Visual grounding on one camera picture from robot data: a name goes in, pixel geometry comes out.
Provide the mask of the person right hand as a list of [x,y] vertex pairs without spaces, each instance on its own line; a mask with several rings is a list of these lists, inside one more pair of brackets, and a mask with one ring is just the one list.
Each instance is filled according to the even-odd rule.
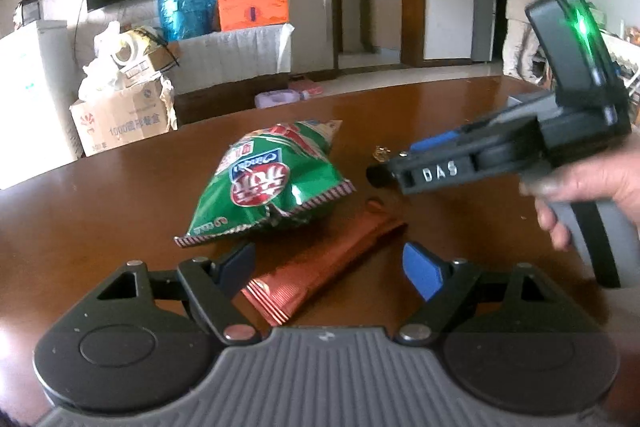
[[548,202],[612,199],[639,231],[639,166],[639,135],[634,133],[620,147],[566,165],[538,181],[521,183],[520,193],[533,196],[538,225],[549,234],[556,251],[566,251],[572,245],[572,234]]

